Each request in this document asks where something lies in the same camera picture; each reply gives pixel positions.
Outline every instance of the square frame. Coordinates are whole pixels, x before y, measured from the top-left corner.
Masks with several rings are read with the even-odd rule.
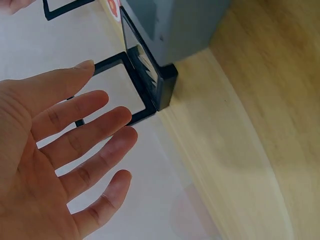
[[[43,10],[44,10],[45,18],[48,21],[50,21],[52,19],[59,17],[62,14],[72,11],[73,9],[77,9],[83,5],[92,3],[95,0],[75,0],[53,11],[50,11],[49,9],[48,0],[42,0],[42,1],[43,1]]]
[[[114,55],[112,57],[109,57],[101,62],[96,63],[95,66],[95,71],[93,76],[96,76],[108,69],[111,69],[119,64],[123,64],[125,70],[127,71],[134,88],[136,89],[138,95],[140,96],[145,109],[141,110],[135,114],[132,115],[131,121],[127,124],[127,126],[132,126],[134,124],[137,124],[151,116],[153,116],[157,110],[155,108],[155,105],[150,99],[150,96],[148,92],[145,89],[145,86],[142,83],[141,78],[137,74],[136,70],[132,66],[128,55],[125,51],[118,53],[117,55]]]

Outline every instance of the red sticker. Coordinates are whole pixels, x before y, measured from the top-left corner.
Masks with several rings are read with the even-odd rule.
[[[107,6],[114,17],[114,19],[117,22],[121,21],[121,16],[120,16],[120,0],[107,0]]]

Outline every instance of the gray box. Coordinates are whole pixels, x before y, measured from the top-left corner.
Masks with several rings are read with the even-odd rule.
[[[231,0],[121,0],[159,66],[208,47]]]

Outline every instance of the white floor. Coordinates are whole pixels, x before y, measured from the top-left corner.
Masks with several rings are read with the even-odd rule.
[[[54,9],[67,2],[51,0],[49,4]],[[0,80],[22,79],[52,69],[73,67],[87,59],[99,62],[122,51],[115,38],[106,34],[106,26],[102,27],[104,17],[99,3],[93,2],[47,21],[40,0],[14,16],[0,16]],[[93,89],[108,92],[110,103],[87,117],[86,122],[119,105],[133,113],[143,108],[121,66],[95,76],[81,93]],[[72,124],[65,131],[74,127]],[[139,139],[133,150],[92,189],[68,205],[71,212],[85,208],[101,194],[117,170],[131,171],[132,184],[123,207],[105,227],[87,239],[220,239],[161,121],[153,116],[135,128]],[[49,143],[58,135],[39,145]],[[68,172],[96,153],[105,142],[59,169],[57,174]]]

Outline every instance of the wooden surface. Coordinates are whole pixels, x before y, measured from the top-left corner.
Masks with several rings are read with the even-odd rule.
[[[262,142],[295,239],[320,239],[320,1],[234,0],[211,50]]]
[[[157,114],[224,240],[320,239],[319,9],[233,0],[210,49],[175,63]]]

